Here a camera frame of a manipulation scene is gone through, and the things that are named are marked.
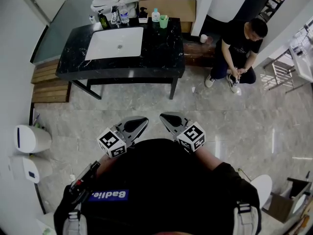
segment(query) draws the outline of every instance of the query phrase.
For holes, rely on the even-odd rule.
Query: black shirt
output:
[[[210,171],[177,142],[166,139],[128,148],[93,190],[82,204],[90,235],[174,231],[232,235],[236,202],[260,205],[256,189],[231,165],[222,163]],[[104,192],[109,192],[107,199]]]
[[[258,53],[263,40],[252,41],[245,36],[245,23],[244,21],[232,20],[229,21],[223,31],[221,39],[228,45],[229,51],[232,55],[246,56],[249,51]],[[222,40],[219,40],[217,47],[221,49]]]

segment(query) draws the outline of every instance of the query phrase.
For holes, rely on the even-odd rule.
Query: marble floor tile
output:
[[[70,102],[36,104],[39,123],[52,135],[52,146],[38,156],[51,159],[53,174],[39,183],[48,211],[60,203],[70,174],[75,176],[103,155],[96,138],[108,127],[129,116],[149,119],[147,129],[136,141],[171,139],[159,115],[179,111],[197,121],[206,131],[208,152],[241,168],[250,177],[268,174],[273,191],[286,188],[286,178],[304,179],[313,170],[313,93],[311,85],[285,94],[284,86],[265,90],[262,77],[270,69],[257,67],[257,82],[240,84],[242,94],[233,94],[225,79],[212,88],[204,86],[210,68],[186,68],[177,84],[173,100],[170,85],[124,84],[97,85],[92,89],[102,95],[97,100],[72,86]],[[263,214],[263,235],[276,235],[286,228]]]

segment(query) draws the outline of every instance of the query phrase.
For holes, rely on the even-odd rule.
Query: person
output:
[[[190,154],[178,141],[146,140],[99,162],[89,199],[81,203],[87,228],[72,223],[71,233],[64,233],[65,220],[77,205],[67,186],[54,214],[57,235],[254,235],[261,230],[256,188],[203,147]],[[237,220],[253,233],[234,232],[241,203],[254,209],[257,222],[243,216]]]
[[[253,84],[256,76],[251,66],[267,33],[266,23],[259,18],[250,22],[228,22],[216,44],[214,66],[205,80],[205,86],[210,88],[216,79],[226,77],[231,91],[236,93],[238,82]]]

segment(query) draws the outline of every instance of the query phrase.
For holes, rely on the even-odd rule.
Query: sneaker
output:
[[[210,88],[210,87],[212,87],[214,81],[215,81],[215,79],[212,78],[211,75],[209,75],[209,76],[206,78],[204,84],[205,84],[205,86],[206,86],[207,88]]]
[[[238,87],[237,87],[237,83],[234,82],[231,78],[230,78],[231,74],[226,76],[226,79],[229,82],[229,87],[231,89],[232,92],[237,93],[238,92]]]

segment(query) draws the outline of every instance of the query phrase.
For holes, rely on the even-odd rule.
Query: white sink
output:
[[[141,54],[143,27],[95,32],[85,60],[111,57],[137,57]]]

